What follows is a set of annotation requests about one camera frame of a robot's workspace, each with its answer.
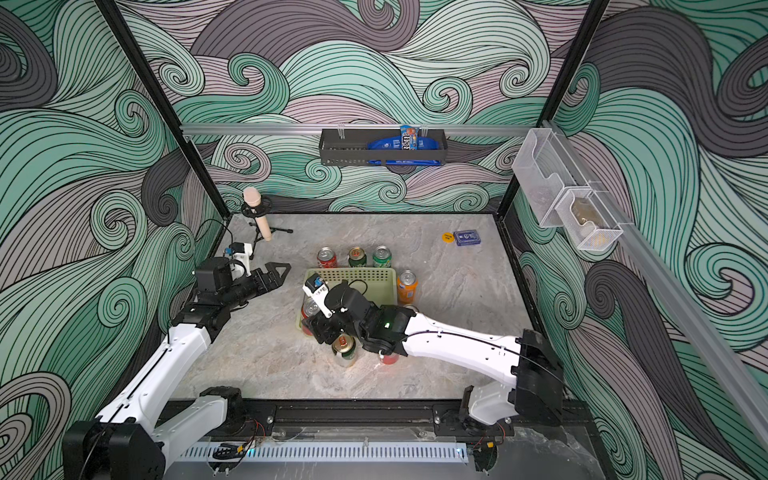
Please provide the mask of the green gold-top tea can front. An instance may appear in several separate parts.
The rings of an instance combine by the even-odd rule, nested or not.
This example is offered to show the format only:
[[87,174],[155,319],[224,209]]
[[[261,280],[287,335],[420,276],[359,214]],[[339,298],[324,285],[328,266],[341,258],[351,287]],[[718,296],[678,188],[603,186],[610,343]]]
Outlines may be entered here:
[[344,367],[349,368],[357,359],[357,343],[354,337],[342,333],[331,344],[332,352],[335,362]]

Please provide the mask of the green gold-top tea can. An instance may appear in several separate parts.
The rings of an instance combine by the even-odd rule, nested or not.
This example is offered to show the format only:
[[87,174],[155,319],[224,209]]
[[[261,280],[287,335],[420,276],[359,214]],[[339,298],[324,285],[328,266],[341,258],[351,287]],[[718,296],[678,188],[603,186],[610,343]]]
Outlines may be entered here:
[[331,344],[332,352],[335,362],[344,367],[349,368],[357,359],[357,343],[354,337],[342,333]]
[[349,250],[348,265],[351,268],[362,268],[367,266],[367,254],[362,247],[356,246]]

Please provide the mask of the green gold-top tea can back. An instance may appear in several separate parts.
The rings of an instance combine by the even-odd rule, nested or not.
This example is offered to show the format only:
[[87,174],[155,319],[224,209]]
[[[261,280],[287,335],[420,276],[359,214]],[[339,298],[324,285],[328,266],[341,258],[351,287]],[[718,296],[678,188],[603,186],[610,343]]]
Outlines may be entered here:
[[349,250],[348,265],[351,268],[362,268],[367,266],[367,254],[362,247],[356,246]]

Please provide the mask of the green sprite can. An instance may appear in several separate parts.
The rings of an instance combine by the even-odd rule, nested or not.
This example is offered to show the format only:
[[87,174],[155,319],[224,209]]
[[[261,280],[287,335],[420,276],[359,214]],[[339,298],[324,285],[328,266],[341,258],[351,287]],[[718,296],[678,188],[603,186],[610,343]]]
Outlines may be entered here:
[[392,252],[385,246],[378,246],[373,254],[373,266],[375,268],[390,268],[392,265]]

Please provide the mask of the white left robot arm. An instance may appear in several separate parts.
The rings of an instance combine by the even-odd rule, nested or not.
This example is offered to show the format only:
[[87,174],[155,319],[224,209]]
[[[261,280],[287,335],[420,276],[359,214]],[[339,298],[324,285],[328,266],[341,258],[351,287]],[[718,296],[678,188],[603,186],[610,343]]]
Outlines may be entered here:
[[62,440],[67,479],[160,479],[186,450],[211,431],[236,435],[253,426],[235,387],[205,390],[166,422],[172,394],[229,321],[234,309],[280,288],[288,263],[233,271],[236,260],[213,257],[194,272],[197,294],[173,318],[165,339],[127,386],[90,421]]

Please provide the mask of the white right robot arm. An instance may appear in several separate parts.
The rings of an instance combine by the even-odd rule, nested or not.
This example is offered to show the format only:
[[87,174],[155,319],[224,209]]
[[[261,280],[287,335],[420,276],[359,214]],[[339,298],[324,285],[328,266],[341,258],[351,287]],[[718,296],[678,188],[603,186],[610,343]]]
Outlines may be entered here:
[[563,364],[535,330],[520,336],[481,333],[391,305],[320,311],[303,324],[320,343],[347,334],[379,356],[431,358],[485,375],[492,382],[471,387],[464,406],[477,423],[490,426],[515,416],[546,426],[562,423]]

